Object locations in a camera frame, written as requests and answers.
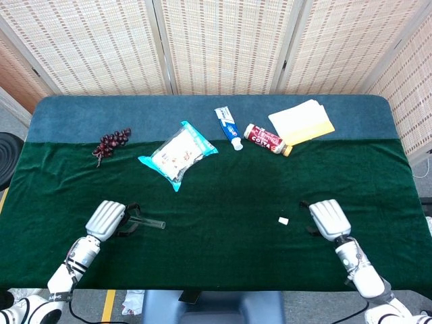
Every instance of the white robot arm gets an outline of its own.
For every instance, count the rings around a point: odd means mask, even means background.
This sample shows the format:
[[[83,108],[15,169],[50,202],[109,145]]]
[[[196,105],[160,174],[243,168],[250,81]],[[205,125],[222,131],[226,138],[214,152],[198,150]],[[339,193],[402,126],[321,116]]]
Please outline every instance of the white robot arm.
[[[56,324],[72,292],[100,251],[99,245],[116,231],[125,216],[126,206],[103,201],[86,225],[87,236],[79,238],[67,253],[63,264],[48,282],[49,300],[33,295],[11,308],[0,311],[0,324]]]
[[[348,272],[348,279],[364,299],[379,305],[366,312],[366,323],[432,324],[432,317],[413,317],[395,298],[390,284],[378,275],[357,240],[350,236],[351,225],[336,200],[317,202],[309,210],[321,235],[335,242],[335,252]]]

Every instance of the yellow paper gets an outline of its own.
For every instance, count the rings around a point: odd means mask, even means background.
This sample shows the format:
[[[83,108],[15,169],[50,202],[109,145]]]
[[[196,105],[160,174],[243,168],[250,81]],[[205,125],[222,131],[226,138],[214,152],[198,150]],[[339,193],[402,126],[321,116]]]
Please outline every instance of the yellow paper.
[[[324,107],[315,100],[271,114],[269,119],[279,137],[291,146],[335,130]]]

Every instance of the yellow tape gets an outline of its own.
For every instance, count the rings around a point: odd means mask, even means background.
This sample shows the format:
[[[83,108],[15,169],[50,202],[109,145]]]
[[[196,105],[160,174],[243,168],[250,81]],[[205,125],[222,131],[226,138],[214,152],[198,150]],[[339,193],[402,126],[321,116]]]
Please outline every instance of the yellow tape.
[[[3,209],[3,204],[5,203],[5,199],[6,199],[6,195],[7,195],[8,191],[9,191],[9,188],[6,188],[5,191],[4,191],[4,193],[3,193],[3,196],[1,197],[1,200],[0,200],[0,213],[1,213],[1,210]]]
[[[111,320],[115,298],[115,290],[107,290],[107,297],[105,298],[105,306],[103,307],[102,322]]]

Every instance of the yellow cap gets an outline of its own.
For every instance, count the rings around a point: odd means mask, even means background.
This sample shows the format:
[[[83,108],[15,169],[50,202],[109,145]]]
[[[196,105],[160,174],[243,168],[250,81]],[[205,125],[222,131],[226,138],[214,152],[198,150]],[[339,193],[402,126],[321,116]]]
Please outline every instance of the yellow cap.
[[[287,145],[285,148],[285,151],[282,153],[282,155],[287,157],[288,155],[290,155],[291,151],[292,151],[292,146]]]

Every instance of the green tablecloth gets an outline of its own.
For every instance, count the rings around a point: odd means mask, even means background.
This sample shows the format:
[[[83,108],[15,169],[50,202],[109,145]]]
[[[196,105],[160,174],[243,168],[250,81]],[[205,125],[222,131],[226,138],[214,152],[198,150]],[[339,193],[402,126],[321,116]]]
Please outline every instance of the green tablecloth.
[[[432,287],[432,239],[399,140],[310,141],[288,158],[212,143],[219,154],[175,193],[136,159],[160,142],[129,144],[99,169],[95,144],[27,142],[0,215],[0,286],[44,287],[107,199],[138,202],[167,227],[103,243],[80,288],[345,290],[332,243],[307,233],[298,204],[335,198],[395,289]]]

